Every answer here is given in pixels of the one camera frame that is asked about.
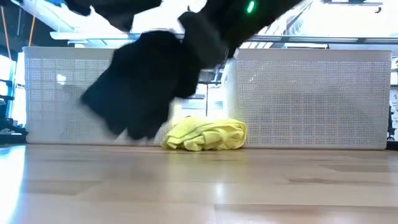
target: green light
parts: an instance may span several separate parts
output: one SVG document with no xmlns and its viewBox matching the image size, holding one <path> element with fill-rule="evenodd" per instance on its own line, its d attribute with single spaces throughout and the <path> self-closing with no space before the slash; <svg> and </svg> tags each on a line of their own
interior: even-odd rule
<svg viewBox="0 0 398 224">
<path fill-rule="evenodd" d="M 248 8 L 246 9 L 246 12 L 252 13 L 254 10 L 254 6 L 256 6 L 256 3 L 254 1 L 250 1 Z"/>
</svg>

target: wooden floor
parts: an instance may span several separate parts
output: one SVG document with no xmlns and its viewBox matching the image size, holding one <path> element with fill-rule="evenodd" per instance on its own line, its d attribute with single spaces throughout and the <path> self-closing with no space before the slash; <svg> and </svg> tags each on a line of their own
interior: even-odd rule
<svg viewBox="0 0 398 224">
<path fill-rule="evenodd" d="M 19 146 L 0 178 L 0 223 L 398 222 L 398 152 Z"/>
</svg>

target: white mesh basket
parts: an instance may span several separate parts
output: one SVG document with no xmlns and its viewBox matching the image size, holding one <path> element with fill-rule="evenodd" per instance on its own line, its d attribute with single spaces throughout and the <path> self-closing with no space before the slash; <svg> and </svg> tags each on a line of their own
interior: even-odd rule
<svg viewBox="0 0 398 224">
<path fill-rule="evenodd" d="M 240 49 L 224 70 L 247 147 L 384 149 L 391 52 Z"/>
<path fill-rule="evenodd" d="M 24 53 L 29 143 L 152 146 L 170 129 L 165 124 L 154 141 L 132 142 L 125 134 L 112 139 L 103 122 L 79 105 L 80 95 L 108 67 L 113 49 L 25 47 Z"/>
</svg>

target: white plastic crate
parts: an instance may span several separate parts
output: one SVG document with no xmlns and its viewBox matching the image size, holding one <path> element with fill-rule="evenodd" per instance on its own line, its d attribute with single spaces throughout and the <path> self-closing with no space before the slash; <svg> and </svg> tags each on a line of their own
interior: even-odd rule
<svg viewBox="0 0 398 224">
<path fill-rule="evenodd" d="M 247 147 L 384 149 L 391 51 L 241 49 L 224 69 Z"/>
<path fill-rule="evenodd" d="M 80 95 L 108 67 L 113 49 L 25 47 L 24 53 L 29 143 L 152 146 L 169 130 L 165 124 L 150 142 L 132 142 L 125 134 L 115 140 L 79 104 Z"/>
</svg>

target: yellow cloth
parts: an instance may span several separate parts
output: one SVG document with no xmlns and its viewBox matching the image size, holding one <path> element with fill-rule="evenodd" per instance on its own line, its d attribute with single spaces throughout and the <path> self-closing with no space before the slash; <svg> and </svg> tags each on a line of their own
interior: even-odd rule
<svg viewBox="0 0 398 224">
<path fill-rule="evenodd" d="M 174 126 L 164 137 L 165 149 L 237 149 L 246 140 L 246 125 L 235 119 L 206 121 L 187 117 Z"/>
</svg>

